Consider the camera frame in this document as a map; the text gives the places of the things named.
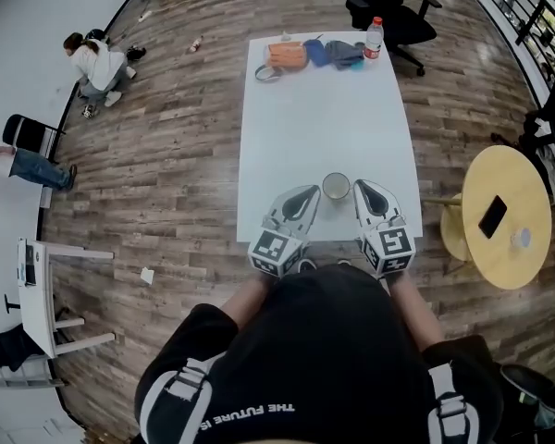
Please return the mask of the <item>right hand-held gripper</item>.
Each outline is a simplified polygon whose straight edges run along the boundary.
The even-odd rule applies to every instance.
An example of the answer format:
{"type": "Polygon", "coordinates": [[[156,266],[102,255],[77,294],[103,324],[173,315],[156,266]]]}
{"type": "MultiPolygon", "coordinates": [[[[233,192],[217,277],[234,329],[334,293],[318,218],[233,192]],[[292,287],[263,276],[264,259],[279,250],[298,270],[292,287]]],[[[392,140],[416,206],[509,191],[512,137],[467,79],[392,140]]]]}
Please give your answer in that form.
{"type": "Polygon", "coordinates": [[[361,225],[361,251],[378,278],[406,270],[415,256],[414,235],[400,216],[401,207],[388,189],[367,179],[353,185],[356,215],[361,225]]]}

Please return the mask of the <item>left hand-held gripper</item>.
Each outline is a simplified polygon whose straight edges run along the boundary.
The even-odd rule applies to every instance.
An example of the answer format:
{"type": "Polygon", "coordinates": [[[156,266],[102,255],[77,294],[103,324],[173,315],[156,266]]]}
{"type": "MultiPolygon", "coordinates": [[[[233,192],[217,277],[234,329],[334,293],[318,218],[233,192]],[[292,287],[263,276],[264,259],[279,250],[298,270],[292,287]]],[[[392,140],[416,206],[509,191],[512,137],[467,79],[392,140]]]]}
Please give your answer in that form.
{"type": "Polygon", "coordinates": [[[276,198],[249,245],[253,268],[272,277],[284,277],[302,259],[310,244],[308,232],[320,199],[317,185],[292,188],[276,198]]]}

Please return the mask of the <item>white rectangular table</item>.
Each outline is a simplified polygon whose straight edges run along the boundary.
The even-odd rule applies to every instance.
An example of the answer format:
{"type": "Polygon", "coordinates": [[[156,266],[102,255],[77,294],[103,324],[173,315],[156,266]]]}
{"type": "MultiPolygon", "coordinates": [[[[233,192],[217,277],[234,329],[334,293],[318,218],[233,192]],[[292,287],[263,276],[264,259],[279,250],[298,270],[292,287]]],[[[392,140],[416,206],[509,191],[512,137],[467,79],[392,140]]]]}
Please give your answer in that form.
{"type": "Polygon", "coordinates": [[[387,47],[338,70],[309,64],[274,81],[255,71],[279,37],[250,41],[240,136],[237,234],[253,240],[283,192],[321,185],[332,172],[388,189],[415,237],[423,235],[413,145],[387,47]]]}

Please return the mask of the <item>round wooden side table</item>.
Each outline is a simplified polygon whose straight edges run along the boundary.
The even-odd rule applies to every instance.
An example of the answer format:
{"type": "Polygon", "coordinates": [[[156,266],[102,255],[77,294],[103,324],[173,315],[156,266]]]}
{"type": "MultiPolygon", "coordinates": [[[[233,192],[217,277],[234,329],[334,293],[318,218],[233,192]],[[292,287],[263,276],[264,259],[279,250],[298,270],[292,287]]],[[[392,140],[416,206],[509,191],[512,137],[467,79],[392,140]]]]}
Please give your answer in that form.
{"type": "Polygon", "coordinates": [[[462,192],[452,198],[424,196],[441,204],[440,234],[455,259],[476,267],[497,288],[516,290],[528,284],[544,264],[551,239],[551,207],[546,188],[528,159],[505,145],[486,148],[469,166],[462,192]],[[498,195],[507,213],[489,240],[478,223],[498,195]],[[529,228],[531,245],[513,249],[511,235],[529,228]]]}

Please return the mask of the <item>person's black t-shirt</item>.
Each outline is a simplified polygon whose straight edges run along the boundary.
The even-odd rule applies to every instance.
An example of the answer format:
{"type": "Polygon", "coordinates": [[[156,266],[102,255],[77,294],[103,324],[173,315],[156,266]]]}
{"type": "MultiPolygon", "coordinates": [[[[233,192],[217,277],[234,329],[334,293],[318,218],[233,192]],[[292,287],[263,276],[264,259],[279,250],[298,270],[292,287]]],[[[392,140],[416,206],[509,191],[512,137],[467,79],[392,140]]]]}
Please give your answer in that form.
{"type": "Polygon", "coordinates": [[[503,398],[484,339],[420,351],[387,280],[287,275],[243,329],[221,306],[195,306],[146,368],[131,444],[492,444],[503,398]]]}

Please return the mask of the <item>orange bag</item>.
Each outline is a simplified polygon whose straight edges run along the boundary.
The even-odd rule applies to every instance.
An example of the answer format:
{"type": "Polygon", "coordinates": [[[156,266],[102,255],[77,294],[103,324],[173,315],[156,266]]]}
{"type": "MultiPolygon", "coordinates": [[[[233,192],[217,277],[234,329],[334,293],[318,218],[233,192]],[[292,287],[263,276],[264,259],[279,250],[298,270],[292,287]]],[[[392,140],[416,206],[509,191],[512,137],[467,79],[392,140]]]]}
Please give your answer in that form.
{"type": "Polygon", "coordinates": [[[273,82],[287,73],[305,69],[309,57],[301,42],[271,43],[265,49],[265,62],[254,72],[256,80],[273,82]]]}

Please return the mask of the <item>grey cloth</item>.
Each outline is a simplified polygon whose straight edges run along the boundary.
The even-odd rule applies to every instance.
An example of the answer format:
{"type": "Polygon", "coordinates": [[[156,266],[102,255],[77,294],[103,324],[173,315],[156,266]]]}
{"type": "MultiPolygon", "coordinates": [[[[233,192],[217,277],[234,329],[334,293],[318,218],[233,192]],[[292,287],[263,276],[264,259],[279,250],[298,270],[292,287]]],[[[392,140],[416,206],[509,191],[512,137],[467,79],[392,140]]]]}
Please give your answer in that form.
{"type": "Polygon", "coordinates": [[[343,41],[326,43],[325,50],[330,64],[337,70],[343,70],[364,61],[363,49],[343,41]]]}

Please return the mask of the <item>blue pouch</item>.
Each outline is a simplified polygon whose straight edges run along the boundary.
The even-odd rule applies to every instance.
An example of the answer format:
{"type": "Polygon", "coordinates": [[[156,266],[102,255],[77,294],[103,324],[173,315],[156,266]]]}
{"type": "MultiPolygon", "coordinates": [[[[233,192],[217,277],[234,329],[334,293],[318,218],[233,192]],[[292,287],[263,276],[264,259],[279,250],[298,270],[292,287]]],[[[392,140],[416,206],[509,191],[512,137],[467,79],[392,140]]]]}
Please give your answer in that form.
{"type": "Polygon", "coordinates": [[[330,63],[330,57],[324,44],[318,39],[307,40],[303,43],[307,58],[317,68],[324,67],[330,63]]]}

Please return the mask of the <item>clear plastic water bottle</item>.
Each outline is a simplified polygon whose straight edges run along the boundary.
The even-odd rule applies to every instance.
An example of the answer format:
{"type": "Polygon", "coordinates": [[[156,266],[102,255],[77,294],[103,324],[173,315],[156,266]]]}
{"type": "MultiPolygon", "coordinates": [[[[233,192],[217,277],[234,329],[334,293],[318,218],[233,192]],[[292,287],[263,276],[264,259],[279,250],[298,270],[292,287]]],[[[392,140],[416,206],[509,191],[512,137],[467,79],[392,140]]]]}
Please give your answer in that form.
{"type": "Polygon", "coordinates": [[[364,57],[370,60],[378,59],[383,42],[383,20],[381,17],[374,17],[371,25],[366,31],[364,57]]]}

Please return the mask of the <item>black mesh chair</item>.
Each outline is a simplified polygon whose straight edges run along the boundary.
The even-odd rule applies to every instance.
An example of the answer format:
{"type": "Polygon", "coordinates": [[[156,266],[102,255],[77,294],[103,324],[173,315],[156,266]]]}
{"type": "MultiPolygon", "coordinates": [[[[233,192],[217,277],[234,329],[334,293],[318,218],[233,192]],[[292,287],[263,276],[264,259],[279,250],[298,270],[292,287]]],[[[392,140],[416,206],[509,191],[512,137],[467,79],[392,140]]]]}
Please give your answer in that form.
{"type": "Polygon", "coordinates": [[[502,364],[503,416],[500,428],[510,438],[538,438],[555,431],[555,382],[519,364],[502,364]]]}

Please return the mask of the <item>black metal railing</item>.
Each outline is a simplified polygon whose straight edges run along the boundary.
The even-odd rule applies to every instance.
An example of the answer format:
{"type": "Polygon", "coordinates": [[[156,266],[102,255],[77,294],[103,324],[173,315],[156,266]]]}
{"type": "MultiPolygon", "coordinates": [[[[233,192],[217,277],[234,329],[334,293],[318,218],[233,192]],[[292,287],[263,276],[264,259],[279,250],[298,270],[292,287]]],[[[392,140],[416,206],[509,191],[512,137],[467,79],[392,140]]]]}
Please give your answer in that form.
{"type": "Polygon", "coordinates": [[[476,0],[485,9],[537,93],[555,82],[555,0],[476,0]]]}

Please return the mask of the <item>black device box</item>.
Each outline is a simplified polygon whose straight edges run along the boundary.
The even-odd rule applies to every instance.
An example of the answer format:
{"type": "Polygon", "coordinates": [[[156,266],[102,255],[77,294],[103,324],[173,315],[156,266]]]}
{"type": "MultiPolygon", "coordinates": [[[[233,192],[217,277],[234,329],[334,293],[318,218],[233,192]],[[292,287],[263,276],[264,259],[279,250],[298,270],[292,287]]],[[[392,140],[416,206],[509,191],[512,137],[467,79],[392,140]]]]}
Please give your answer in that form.
{"type": "Polygon", "coordinates": [[[35,251],[34,247],[30,244],[25,245],[25,258],[24,258],[24,283],[26,286],[36,285],[35,275],[35,251]]]}

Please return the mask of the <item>black folding chair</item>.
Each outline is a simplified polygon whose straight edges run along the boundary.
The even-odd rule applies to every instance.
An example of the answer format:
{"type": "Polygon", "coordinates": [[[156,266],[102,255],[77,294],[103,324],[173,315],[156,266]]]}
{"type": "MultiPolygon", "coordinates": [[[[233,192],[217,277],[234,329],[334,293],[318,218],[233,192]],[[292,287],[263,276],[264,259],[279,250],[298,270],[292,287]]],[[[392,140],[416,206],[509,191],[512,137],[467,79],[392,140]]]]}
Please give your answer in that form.
{"type": "Polygon", "coordinates": [[[57,144],[66,132],[61,128],[48,126],[40,121],[14,114],[6,121],[2,142],[21,148],[55,161],[57,144]]]}

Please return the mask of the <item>white desk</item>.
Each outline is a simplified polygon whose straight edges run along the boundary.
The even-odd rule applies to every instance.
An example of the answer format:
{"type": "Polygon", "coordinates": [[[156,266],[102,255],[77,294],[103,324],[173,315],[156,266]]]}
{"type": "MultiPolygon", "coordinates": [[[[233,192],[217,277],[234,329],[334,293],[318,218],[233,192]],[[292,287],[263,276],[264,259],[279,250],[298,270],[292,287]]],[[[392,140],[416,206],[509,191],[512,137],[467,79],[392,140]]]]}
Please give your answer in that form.
{"type": "Polygon", "coordinates": [[[17,254],[18,299],[22,325],[25,332],[43,349],[47,357],[55,359],[60,355],[96,347],[116,339],[116,335],[109,332],[87,339],[56,344],[55,333],[58,330],[80,327],[85,324],[85,320],[82,317],[56,319],[51,267],[51,259],[56,256],[110,261],[114,258],[113,253],[20,238],[17,254]],[[24,251],[27,243],[32,245],[35,251],[35,286],[26,286],[24,283],[24,251]]]}

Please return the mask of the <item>metal stepladder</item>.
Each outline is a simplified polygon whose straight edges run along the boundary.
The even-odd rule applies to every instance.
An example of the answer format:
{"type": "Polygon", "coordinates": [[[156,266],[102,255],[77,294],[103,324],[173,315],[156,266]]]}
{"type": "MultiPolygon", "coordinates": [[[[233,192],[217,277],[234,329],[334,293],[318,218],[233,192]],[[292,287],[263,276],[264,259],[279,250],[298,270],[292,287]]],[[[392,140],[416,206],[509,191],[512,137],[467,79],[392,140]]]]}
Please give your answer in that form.
{"type": "Polygon", "coordinates": [[[66,385],[52,374],[50,362],[44,355],[32,355],[15,372],[0,366],[0,389],[57,389],[66,385]]]}

